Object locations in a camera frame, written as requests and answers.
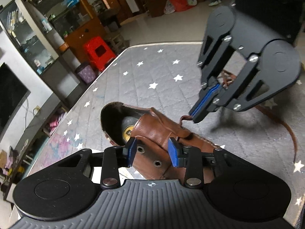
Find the small wooden stool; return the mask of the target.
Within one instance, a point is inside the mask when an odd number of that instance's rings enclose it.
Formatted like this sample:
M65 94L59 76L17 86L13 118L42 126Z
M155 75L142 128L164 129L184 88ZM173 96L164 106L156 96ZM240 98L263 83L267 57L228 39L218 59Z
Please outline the small wooden stool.
M103 39L117 55L130 46L119 31L108 33Z

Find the white tv wall unit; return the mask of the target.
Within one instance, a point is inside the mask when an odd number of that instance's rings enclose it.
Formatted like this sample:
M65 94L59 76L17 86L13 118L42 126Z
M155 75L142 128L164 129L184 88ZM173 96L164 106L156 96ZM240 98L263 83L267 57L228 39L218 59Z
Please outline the white tv wall unit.
M15 148L25 129L31 129L30 123L37 119L42 122L43 112L49 113L49 107L55 107L60 99L31 69L21 54L17 51L6 32L1 30L1 64L6 64L15 76L30 92L1 135L1 149L7 151Z

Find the brown wooden cabinet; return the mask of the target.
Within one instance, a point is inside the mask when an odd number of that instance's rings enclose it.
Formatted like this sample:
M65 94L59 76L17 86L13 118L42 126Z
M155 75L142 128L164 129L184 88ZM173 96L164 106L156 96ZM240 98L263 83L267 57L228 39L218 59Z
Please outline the brown wooden cabinet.
M24 0L28 10L45 27L56 31L77 50L94 36L104 36L110 25L117 28L132 17L126 0Z

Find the red plastic stool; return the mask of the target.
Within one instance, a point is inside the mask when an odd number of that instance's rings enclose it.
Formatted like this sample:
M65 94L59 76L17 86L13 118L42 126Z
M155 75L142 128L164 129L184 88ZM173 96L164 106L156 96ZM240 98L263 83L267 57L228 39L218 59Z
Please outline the red plastic stool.
M100 37L92 37L83 44L83 50L92 66L103 72L116 54L111 50L107 43Z

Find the dark glass display cabinet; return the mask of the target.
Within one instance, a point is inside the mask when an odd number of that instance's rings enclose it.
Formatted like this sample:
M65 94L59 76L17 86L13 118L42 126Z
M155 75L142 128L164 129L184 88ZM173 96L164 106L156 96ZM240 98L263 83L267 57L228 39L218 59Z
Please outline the dark glass display cabinet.
M35 21L23 0L13 0L1 9L1 27L38 75L45 73L59 58L46 38L51 25L45 19Z

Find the purple patterned waste bin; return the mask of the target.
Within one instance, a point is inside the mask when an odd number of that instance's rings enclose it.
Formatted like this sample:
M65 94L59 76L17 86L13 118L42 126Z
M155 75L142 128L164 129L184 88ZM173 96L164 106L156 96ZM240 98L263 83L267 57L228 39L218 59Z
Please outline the purple patterned waste bin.
M76 68L75 73L86 83L90 84L96 79L96 74L91 65L87 62L82 63Z

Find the brown leather shoe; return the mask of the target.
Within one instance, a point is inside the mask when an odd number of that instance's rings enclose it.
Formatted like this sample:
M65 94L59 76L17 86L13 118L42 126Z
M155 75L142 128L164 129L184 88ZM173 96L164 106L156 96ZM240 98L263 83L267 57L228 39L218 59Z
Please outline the brown leather shoe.
M121 102L105 105L100 114L105 137L113 146L124 146L130 137L137 139L133 167L146 179L184 180L186 170L172 166L168 140L212 153L218 145L202 138L182 123L175 123L155 108L137 108Z

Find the black flat television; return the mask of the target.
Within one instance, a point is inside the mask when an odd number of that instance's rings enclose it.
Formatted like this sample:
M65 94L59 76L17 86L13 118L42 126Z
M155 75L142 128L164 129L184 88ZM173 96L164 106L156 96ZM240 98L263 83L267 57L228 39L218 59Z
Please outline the black flat television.
M6 63L1 65L1 135L16 115L30 91Z

